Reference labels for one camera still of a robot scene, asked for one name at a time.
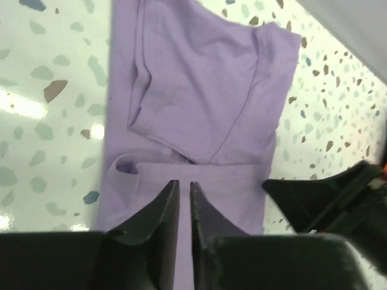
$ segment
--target gray-green speckle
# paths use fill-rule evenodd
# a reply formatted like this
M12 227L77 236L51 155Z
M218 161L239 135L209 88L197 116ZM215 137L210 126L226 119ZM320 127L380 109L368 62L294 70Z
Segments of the gray-green speckle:
M313 114L313 118L316 120L316 121L320 121L321 120L321 117L322 115L318 112L314 112Z
M54 73L47 66L41 65L34 68L34 70L31 72L31 76L34 79L39 79L39 80L52 80L54 77Z
M96 162L96 159L93 158L93 157L88 157L86 158L83 162L82 162L82 165L81 165L81 169L85 169L85 168L89 168L90 166L92 166L94 163Z
M284 151L284 154L282 155L282 157L284 158L285 161L288 161L289 160L289 152L287 152L286 150Z
M37 133L41 140L52 140L54 139L54 130L49 125L39 123L36 125L34 131Z
M68 227L65 224L59 224L53 227L53 231L67 231Z
M254 6L258 11L262 11L263 9L265 9L265 4L263 1L255 1Z
M35 21L30 21L30 28L34 34L44 34L46 33L46 28L37 24Z
M74 22L73 24L70 25L70 29L78 32L82 32L83 25L80 22Z
M31 179L30 185L32 191L36 193L43 193L47 188L47 182L43 179L43 177L40 176L35 176L33 179Z
M87 109L87 114L90 116L101 116L105 113L105 106L100 104L91 104L91 106Z
M83 94L79 94L77 99L75 100L75 107L80 108L84 106L86 103L85 96Z
M0 60L6 59L8 55L10 54L10 49L0 50Z
M321 138L321 132L319 129L316 130L316 140L320 140Z
M310 132L312 132L312 130L313 130L313 125L312 124L305 124L305 129L304 129L304 131L305 131L305 134L309 134Z
M285 129L289 131L290 130L290 120L286 119L284 124L285 124Z
M61 163L61 164L65 164L66 161L67 161L67 156L64 155L64 156L61 156L61 157L60 157L60 163Z
M90 68L90 70L93 72L94 77L96 78L96 81L98 85L100 86L106 86L107 83L107 77L103 70L102 65L99 63L98 58L95 56L90 56L87 64Z
M15 200L15 195L13 194L13 191L11 190L10 192L7 193L6 196L4 196L4 198L2 199L2 201L0 202L0 204L3 206L3 207L8 207L9 205L12 204L12 202Z
M339 116L338 116L338 115L335 115L335 116L333 117L333 124L334 124L334 127L335 127L335 128L338 127L339 122L340 122Z
M55 65L60 65L60 66L69 66L70 65L70 60L64 56L63 54L59 55L59 56L56 56L54 59L53 59L53 63Z
M2 77L0 77L0 86L2 86L3 88L9 88L10 86L17 86L18 84L11 81L11 80L7 80L7 79L3 79Z
M7 154L8 148L10 147L10 143L7 141L1 141L0 143L0 157L4 158L5 154Z
M0 166L0 185L13 186L18 183L15 171L11 168Z
M36 166L46 160L46 153L43 150L38 150L35 152L34 156L32 156L30 161L30 166Z
M46 210L53 216L64 216L67 210L59 209L55 202L47 202Z
M93 13L94 12L94 3L93 0L83 0L86 6L86 10L88 13Z
M17 127L17 128L13 131L13 138L15 138L16 140L20 140L20 139L23 137L23 133L24 133L23 128Z
M241 12L242 12L242 15L245 17L245 18L248 18L250 16L250 12L249 12L249 8L246 4L242 4L241 6Z
M72 134L74 133L74 130L75 130L75 128L72 126L67 128L67 135L72 136Z
M70 184L71 184L71 188L73 189L77 185L77 180L75 178L73 178L71 180Z

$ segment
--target colored speckle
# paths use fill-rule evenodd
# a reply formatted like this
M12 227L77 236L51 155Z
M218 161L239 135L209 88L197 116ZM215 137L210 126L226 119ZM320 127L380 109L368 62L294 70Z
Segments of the colored speckle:
M35 176L33 179L31 179L30 185L32 191L36 193L43 193L47 188L47 182L40 176Z
M54 80L43 90L47 103L52 102L66 87L68 80Z
M251 18L251 20L249 22L250 25L258 25L258 23L259 23L258 16L254 16L253 18Z
M30 21L30 29L34 34L44 34L46 33L46 28L41 26L40 24Z
M41 140L54 139L54 130L49 125L39 123L36 125L34 131Z
M19 0L19 3L40 12L46 9L46 6L41 0Z
M4 198L0 202L0 205L2 205L3 207L8 207L13 203L14 200L15 200L15 195L13 194L13 191L11 190L10 192L7 193L6 196L4 196Z
M98 197L99 192L93 190L83 197L83 202L85 204L93 204L97 201Z
M80 22L74 22L73 24L70 25L70 29L78 32L82 32L84 28Z
M92 157L88 157L86 158L82 165L81 165L81 169L85 169L85 168L89 168L90 166L92 166L94 163L96 162L96 159L95 158L92 158Z
M46 203L46 210L53 216L64 216L67 210L60 209L55 202Z
M30 166L36 166L40 163L43 163L46 160L46 154L43 150L38 150L35 152L34 156L32 156L30 161Z
M97 84L100 86L106 86L107 76L102 68L102 65L99 63L98 58L90 56L87 64L91 72L94 74Z
M87 110L87 114L93 117L101 116L104 113L105 113L105 106L102 106L100 104L92 104Z

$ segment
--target black plastic part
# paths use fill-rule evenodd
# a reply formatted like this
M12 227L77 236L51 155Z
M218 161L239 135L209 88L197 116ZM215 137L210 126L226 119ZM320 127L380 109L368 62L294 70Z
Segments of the black plastic part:
M387 188L379 166L362 161L327 179L269 179L263 188L296 232L339 234L387 276Z
M171 181L107 234L0 234L0 289L172 290L179 200Z

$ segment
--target speckled countertop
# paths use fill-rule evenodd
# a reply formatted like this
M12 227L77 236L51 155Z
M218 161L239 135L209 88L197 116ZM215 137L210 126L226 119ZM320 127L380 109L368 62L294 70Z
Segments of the speckled countertop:
M385 139L387 86L295 0L201 0L241 24L304 38L274 178L321 179ZM88 230L99 197L110 1L0 1L0 230ZM267 201L266 233L291 233ZM387 283L361 266L373 289Z

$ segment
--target lavender t-shirt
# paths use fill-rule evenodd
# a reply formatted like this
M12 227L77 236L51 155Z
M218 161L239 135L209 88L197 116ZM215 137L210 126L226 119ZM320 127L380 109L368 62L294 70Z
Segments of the lavender t-shirt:
M236 226L262 233L260 185L300 42L274 23L227 22L195 0L114 1L96 227L115 227L179 179L174 289L194 288L191 181Z

